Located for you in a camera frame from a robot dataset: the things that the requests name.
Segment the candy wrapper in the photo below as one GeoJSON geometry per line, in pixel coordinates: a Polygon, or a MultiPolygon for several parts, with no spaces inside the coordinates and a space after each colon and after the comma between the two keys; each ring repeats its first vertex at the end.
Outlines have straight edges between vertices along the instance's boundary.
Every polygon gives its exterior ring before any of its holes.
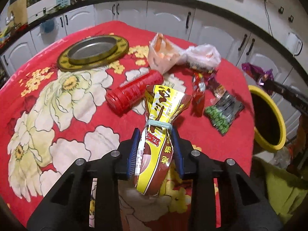
{"type": "Polygon", "coordinates": [[[212,125],[224,136],[237,115],[244,109],[244,105],[216,81],[210,77],[208,88],[213,92],[217,101],[215,105],[206,107],[204,114],[211,120],[212,125]]]}
{"type": "Polygon", "coordinates": [[[242,70],[249,75],[257,85],[261,86],[263,90],[269,94],[272,95],[273,91],[264,89],[263,85],[266,80],[274,80],[273,75],[273,69],[270,69],[268,71],[265,71],[263,68],[260,68],[259,66],[252,65],[250,63],[243,63],[242,64],[242,70]]]}
{"type": "Polygon", "coordinates": [[[206,90],[206,79],[203,74],[195,72],[192,79],[192,104],[193,112],[196,116],[201,117],[204,108],[204,92],[206,90]]]}
{"type": "Polygon", "coordinates": [[[169,170],[173,145],[171,130],[154,126],[149,120],[172,124],[188,108],[191,96],[166,86],[154,85],[147,86],[145,98],[149,125],[143,130],[138,145],[134,182],[142,194],[157,195],[169,170]]]}

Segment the purple wrapper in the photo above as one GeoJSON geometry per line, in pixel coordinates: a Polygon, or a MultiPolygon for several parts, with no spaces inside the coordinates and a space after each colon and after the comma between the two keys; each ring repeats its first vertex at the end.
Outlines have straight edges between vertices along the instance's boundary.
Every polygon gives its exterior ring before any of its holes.
{"type": "Polygon", "coordinates": [[[267,94],[273,94],[273,91],[264,88],[264,82],[266,80],[274,80],[273,69],[265,71],[263,68],[260,68],[259,66],[255,66],[247,62],[242,64],[242,70],[252,79],[254,79],[256,84],[261,86],[267,94]]]}

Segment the black gripper frame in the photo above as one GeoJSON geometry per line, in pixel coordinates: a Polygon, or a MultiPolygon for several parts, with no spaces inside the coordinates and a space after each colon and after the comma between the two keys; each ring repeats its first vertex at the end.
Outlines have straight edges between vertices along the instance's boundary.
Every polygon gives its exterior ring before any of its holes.
{"type": "MultiPolygon", "coordinates": [[[[116,156],[109,152],[99,160],[77,159],[50,189],[27,223],[29,231],[122,231],[118,180],[129,180],[131,151],[140,140],[134,130],[120,143],[116,156]],[[93,178],[97,178],[95,228],[89,227],[93,178]]],[[[279,231],[282,224],[249,177],[234,162],[212,160],[191,151],[189,141],[172,130],[177,171],[183,180],[193,180],[189,231],[279,231]],[[214,178],[218,179],[221,227],[216,228],[214,178]]]]}

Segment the yellow snack package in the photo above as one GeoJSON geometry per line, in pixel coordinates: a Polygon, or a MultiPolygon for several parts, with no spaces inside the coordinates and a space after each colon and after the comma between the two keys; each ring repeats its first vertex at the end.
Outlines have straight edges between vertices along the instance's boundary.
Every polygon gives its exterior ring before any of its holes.
{"type": "Polygon", "coordinates": [[[147,124],[138,145],[134,177],[135,187],[144,195],[159,193],[173,155],[171,124],[188,108],[190,100],[190,95],[166,86],[147,86],[145,92],[147,124]]]}

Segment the blue gripper pad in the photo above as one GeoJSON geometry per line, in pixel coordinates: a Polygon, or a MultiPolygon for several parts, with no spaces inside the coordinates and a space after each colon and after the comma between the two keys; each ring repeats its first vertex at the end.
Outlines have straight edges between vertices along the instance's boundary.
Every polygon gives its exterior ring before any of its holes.
{"type": "Polygon", "coordinates": [[[135,174],[137,151],[140,138],[141,138],[140,130],[135,128],[134,133],[131,137],[133,144],[127,162],[127,178],[130,178],[135,174]]]}
{"type": "MultiPolygon", "coordinates": [[[[128,158],[127,163],[127,177],[130,178],[135,173],[136,167],[136,158],[137,158],[137,151],[138,145],[141,138],[141,133],[139,129],[135,129],[131,140],[133,141],[131,153],[128,158]]],[[[177,168],[177,172],[180,178],[184,176],[184,164],[183,164],[183,156],[180,150],[180,140],[177,131],[173,128],[171,131],[171,142],[173,145],[173,159],[175,161],[175,165],[177,168]]]]}

